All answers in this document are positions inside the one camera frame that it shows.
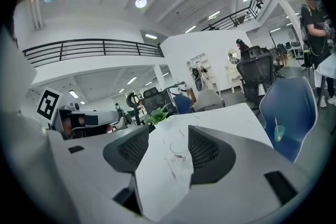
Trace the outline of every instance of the green plant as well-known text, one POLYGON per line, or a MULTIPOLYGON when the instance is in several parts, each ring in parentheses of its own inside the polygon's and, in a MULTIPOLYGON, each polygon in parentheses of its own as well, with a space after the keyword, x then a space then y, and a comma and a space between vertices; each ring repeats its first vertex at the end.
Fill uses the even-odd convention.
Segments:
POLYGON ((168 115, 168 112, 163 112, 166 107, 167 105, 165 105, 163 108, 153 110, 150 116, 145 120, 146 123, 157 125, 160 121, 163 121, 168 115))

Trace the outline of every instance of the round mirror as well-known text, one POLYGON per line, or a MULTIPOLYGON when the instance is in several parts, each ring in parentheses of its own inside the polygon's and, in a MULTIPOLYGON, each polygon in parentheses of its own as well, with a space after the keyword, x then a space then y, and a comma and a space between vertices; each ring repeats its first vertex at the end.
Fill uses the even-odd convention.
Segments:
POLYGON ((229 50, 229 53, 227 54, 227 58, 232 64, 234 65, 238 64, 238 56, 235 50, 229 50))

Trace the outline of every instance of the blue chair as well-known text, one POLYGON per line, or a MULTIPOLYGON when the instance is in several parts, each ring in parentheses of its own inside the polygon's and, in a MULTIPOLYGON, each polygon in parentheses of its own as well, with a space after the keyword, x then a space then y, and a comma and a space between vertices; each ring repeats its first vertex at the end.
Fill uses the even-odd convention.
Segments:
POLYGON ((317 105, 306 78, 276 80, 260 102, 265 131, 276 151, 295 162, 304 139, 317 121, 317 105), (276 127, 285 127, 282 139, 274 138, 276 127))
POLYGON ((191 113, 191 101, 188 97, 179 94, 173 98, 179 114, 191 113))

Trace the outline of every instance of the gray floor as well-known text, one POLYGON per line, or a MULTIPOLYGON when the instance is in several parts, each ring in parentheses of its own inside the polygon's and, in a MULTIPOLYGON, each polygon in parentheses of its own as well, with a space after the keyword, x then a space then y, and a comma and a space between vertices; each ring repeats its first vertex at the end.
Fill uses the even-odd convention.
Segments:
MULTIPOLYGON (((288 66, 283 67, 280 71, 282 76, 288 78, 306 77, 316 94, 314 86, 314 76, 312 70, 310 70, 310 76, 308 70, 300 68, 297 61, 290 59, 288 66)), ((328 96, 328 92, 325 89, 324 95, 328 96)), ((244 94, 240 91, 240 88, 235 89, 235 93, 231 91, 224 91, 221 93, 226 106, 235 105, 244 102, 246 99, 244 94)), ((246 102, 251 108, 254 104, 246 102)), ((264 126, 265 121, 262 115, 258 116, 258 120, 264 126)), ((326 108, 319 108, 318 121, 313 130, 307 135, 305 142, 302 146, 300 155, 295 163, 301 168, 311 179, 317 179, 320 172, 325 166, 328 160, 329 154, 334 146, 336 135, 331 136, 330 132, 336 124, 336 106, 328 104, 326 108)))

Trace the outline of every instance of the straw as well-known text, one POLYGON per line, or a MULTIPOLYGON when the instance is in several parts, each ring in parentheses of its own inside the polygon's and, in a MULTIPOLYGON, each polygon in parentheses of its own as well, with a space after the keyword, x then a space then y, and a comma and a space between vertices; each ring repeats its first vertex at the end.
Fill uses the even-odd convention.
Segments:
POLYGON ((275 125, 277 126, 277 131, 279 133, 277 117, 275 118, 275 125))

